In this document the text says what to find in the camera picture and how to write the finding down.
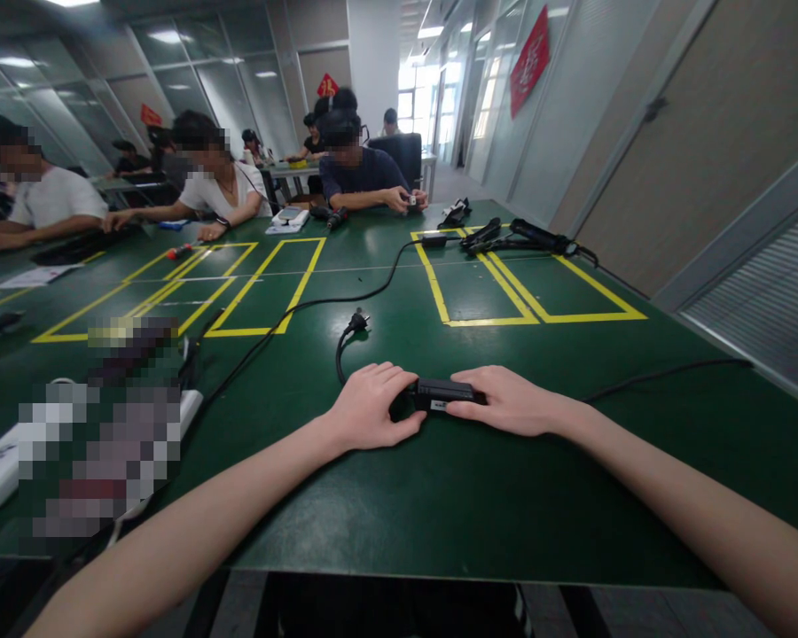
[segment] red flag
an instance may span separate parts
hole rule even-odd
[[[517,64],[514,65],[509,77],[509,89],[512,93],[512,120],[523,103],[526,102],[526,98],[529,97],[529,93],[532,92],[548,64],[550,64],[550,38],[547,31],[547,6],[545,5],[535,26],[532,27],[532,33],[529,34],[523,51],[517,58]]]
[[[317,94],[320,97],[337,95],[337,89],[339,88],[340,87],[337,86],[337,82],[335,82],[329,74],[325,74],[325,77],[323,77],[322,81],[319,83]]]
[[[162,118],[148,105],[142,105],[142,123],[146,126],[162,126]]]

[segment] pixelated blur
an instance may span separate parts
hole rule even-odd
[[[53,555],[150,497],[180,461],[177,321],[97,321],[84,382],[55,379],[20,405],[24,554]]]

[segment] dark blue t-shirt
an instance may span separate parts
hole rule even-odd
[[[319,161],[319,175],[322,177],[322,191],[331,203],[334,195],[380,191],[381,189],[403,186],[408,192],[408,183],[393,158],[378,149],[363,148],[364,156],[355,168],[345,168],[331,155]]]

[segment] power strip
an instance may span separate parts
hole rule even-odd
[[[180,438],[183,440],[192,420],[198,413],[198,408],[204,397],[198,390],[186,390],[180,395]],[[18,489],[19,450],[22,433],[33,430],[43,430],[44,424],[15,424],[0,438],[0,506],[5,503],[15,490]],[[124,517],[138,516],[145,509],[148,499],[139,503]]]

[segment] green workbench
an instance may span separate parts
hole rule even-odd
[[[512,217],[494,202],[473,206],[472,225]],[[84,377],[90,358],[81,339],[90,321],[175,316],[191,320],[186,332],[195,334],[214,310],[227,307],[204,343],[199,389],[207,395],[297,294],[340,297],[380,285],[411,233],[435,228],[439,208],[409,218],[354,214],[330,236],[322,222],[311,221],[299,235],[270,237],[268,222],[258,220],[229,232],[226,247],[198,251],[188,262],[159,259],[195,237],[198,226],[191,224],[180,233],[125,240],[47,287],[13,292],[11,299],[0,294],[0,311],[27,310],[18,329],[0,338],[0,435],[17,421],[19,402],[42,395],[42,384]],[[391,361],[424,377],[448,378],[497,363],[578,398],[634,375],[723,355],[585,261],[532,252],[480,260],[455,243],[429,249],[425,258],[406,249],[391,286],[360,304],[372,327],[347,345],[347,374]],[[190,429],[179,475],[150,510],[327,410],[340,390],[334,349],[357,305],[295,313]],[[756,372],[692,370],[609,396],[597,407],[798,527],[798,401]],[[17,496],[0,509],[0,556],[19,552],[22,511]],[[576,447],[448,416],[430,416],[417,437],[396,448],[349,454],[317,472],[248,535],[229,564],[721,587]]]

